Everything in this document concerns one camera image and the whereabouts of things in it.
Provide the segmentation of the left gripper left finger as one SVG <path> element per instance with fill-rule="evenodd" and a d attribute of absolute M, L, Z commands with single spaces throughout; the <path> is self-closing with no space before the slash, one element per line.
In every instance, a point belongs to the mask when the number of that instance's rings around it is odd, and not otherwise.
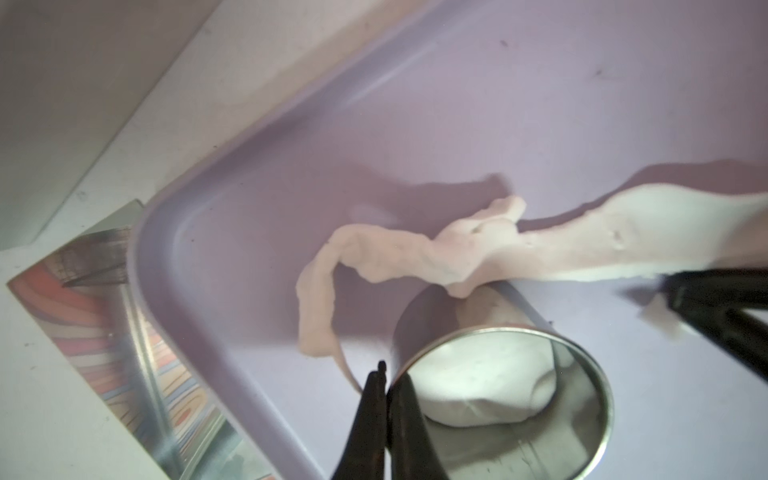
<path fill-rule="evenodd" d="M 382 480 L 387 447 L 387 367 L 368 374 L 343 454 L 332 480 Z"/>

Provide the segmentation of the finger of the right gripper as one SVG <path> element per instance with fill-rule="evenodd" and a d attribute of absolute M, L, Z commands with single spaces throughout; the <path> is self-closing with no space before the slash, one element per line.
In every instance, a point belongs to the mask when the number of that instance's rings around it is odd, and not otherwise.
<path fill-rule="evenodd" d="M 765 268 L 680 272 L 667 276 L 660 291 L 685 324 L 767 379 L 767 324 L 749 313 L 767 309 Z"/>

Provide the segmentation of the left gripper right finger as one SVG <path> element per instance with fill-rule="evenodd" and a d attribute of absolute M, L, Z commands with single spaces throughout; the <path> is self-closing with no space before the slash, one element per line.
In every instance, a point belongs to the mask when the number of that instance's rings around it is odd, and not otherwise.
<path fill-rule="evenodd" d="M 394 480 L 448 480 L 432 444 L 411 377 L 388 392 L 388 449 Z"/>

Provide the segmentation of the dough scrap strip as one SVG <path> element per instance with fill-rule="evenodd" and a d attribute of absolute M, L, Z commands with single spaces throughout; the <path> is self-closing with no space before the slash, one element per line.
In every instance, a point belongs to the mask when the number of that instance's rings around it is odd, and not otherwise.
<path fill-rule="evenodd" d="M 299 350 L 348 370 L 333 330 L 334 271 L 371 283 L 417 278 L 463 299 L 501 280 L 595 282 L 767 262 L 767 197 L 643 184 L 559 225 L 520 231 L 526 204 L 494 200 L 434 237 L 367 224 L 333 232 L 296 284 Z"/>

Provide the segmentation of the small glass bowl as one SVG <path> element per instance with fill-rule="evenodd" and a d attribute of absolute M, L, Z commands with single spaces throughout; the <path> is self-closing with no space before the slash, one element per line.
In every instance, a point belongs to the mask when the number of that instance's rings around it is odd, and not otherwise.
<path fill-rule="evenodd" d="M 464 299 L 426 288 L 393 350 L 451 479 L 584 479 L 606 451 L 614 402 L 603 370 L 507 282 Z"/>

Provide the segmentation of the purple cutting board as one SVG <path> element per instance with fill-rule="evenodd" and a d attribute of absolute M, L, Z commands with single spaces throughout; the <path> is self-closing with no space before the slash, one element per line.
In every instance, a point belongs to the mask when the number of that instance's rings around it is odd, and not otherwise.
<path fill-rule="evenodd" d="M 443 1 L 157 194 L 130 285 L 282 477 L 326 479 L 359 398 L 298 351 L 295 283 L 336 228 L 509 194 L 546 228 L 648 182 L 766 188 L 765 2 Z"/>

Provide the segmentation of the white dough piece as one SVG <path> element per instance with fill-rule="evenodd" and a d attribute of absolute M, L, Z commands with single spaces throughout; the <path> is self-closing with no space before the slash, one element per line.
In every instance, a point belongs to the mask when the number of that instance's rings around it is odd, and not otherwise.
<path fill-rule="evenodd" d="M 408 369 L 426 417 L 468 428 L 522 422 L 546 408 L 557 383 L 553 346 L 509 329 L 532 324 L 523 310 L 484 286 L 447 312 L 460 328 L 494 330 L 445 341 Z"/>

